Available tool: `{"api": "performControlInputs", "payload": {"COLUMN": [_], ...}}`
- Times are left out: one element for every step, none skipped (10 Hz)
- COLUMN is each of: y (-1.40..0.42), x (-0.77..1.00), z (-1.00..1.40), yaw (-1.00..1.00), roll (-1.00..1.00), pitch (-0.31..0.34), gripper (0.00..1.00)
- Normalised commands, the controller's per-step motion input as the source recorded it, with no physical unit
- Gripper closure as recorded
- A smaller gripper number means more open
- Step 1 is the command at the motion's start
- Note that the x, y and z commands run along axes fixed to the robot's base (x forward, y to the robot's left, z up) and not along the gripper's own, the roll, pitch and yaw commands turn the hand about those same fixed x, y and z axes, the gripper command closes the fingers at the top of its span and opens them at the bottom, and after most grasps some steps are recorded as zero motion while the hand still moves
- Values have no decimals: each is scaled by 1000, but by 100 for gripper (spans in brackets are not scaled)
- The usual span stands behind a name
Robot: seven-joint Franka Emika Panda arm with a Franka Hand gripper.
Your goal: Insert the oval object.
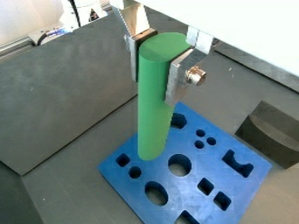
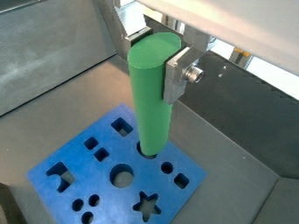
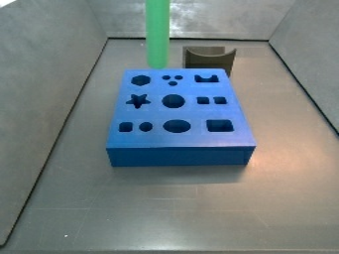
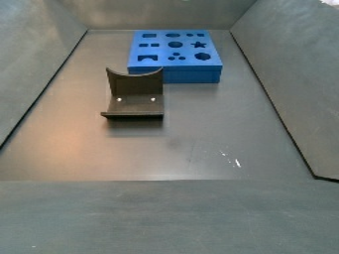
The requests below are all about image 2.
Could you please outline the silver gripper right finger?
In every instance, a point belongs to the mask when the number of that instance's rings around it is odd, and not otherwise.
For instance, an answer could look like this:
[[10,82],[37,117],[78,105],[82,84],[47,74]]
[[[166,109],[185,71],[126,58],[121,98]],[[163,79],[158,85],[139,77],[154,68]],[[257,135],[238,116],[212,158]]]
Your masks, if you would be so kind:
[[163,100],[174,104],[185,93],[186,85],[201,81],[204,70],[198,62],[204,54],[214,47],[217,38],[204,31],[185,26],[186,46],[166,62]]

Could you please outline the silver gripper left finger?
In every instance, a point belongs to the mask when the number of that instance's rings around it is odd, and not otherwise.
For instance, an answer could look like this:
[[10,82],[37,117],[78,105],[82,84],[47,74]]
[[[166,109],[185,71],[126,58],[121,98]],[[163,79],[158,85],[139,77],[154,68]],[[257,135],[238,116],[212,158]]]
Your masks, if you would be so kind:
[[133,45],[151,33],[142,4],[137,0],[114,0],[117,10],[117,52],[126,59]]

